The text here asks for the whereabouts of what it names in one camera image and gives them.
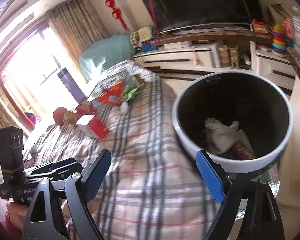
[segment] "human hand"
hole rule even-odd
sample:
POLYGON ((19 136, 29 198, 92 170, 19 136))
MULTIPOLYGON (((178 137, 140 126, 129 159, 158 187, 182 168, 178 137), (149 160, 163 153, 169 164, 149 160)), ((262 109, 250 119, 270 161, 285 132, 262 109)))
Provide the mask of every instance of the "human hand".
POLYGON ((7 211, 9 214, 9 219, 18 230, 22 232, 23 230, 23 220, 28 212, 28 207, 21 205, 19 203, 7 202, 7 211))

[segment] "window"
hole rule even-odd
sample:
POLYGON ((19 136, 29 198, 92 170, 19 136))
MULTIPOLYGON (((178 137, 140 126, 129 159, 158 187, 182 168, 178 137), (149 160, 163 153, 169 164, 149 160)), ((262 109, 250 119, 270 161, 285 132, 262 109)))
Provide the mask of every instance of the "window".
POLYGON ((67 68, 81 89, 85 82, 49 27, 35 33, 8 62, 2 80, 23 112, 43 117, 57 107, 76 107, 77 102, 58 77, 67 68))

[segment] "plaid blanket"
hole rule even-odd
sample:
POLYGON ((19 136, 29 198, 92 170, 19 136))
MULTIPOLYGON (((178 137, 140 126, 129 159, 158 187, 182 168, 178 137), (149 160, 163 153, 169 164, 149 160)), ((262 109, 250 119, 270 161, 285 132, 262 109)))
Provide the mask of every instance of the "plaid blanket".
MULTIPOLYGON (((110 150, 110 169, 88 203, 105 239, 202 239, 219 205, 194 169, 194 160, 178 146, 171 119, 176 95, 133 61, 115 65, 103 78, 123 68, 140 74, 146 85, 127 114, 118 106, 96 109, 110 130, 103 140, 87 137, 76 126, 53 125, 28 151, 35 165, 74 157, 85 166, 102 149, 110 150)), ((62 210, 71 238, 79 239, 66 203, 62 210)))

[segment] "teal cover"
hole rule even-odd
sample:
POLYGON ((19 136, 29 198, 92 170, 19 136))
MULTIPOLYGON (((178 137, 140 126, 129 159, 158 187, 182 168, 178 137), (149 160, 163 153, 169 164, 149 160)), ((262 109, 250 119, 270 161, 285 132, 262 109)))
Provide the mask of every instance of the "teal cover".
POLYGON ((90 81, 115 64, 132 59, 133 55, 130 36, 118 34, 95 42, 79 55, 78 60, 82 74, 90 81))

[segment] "television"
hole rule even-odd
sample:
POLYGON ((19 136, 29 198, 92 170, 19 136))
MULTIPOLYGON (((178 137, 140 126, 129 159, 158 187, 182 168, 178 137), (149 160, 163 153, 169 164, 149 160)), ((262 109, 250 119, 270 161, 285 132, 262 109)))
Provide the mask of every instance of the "television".
MULTIPOLYGON (((262 21, 259 0, 151 0, 158 32, 209 24, 262 21)), ((143 0, 150 15, 148 0, 143 0)))

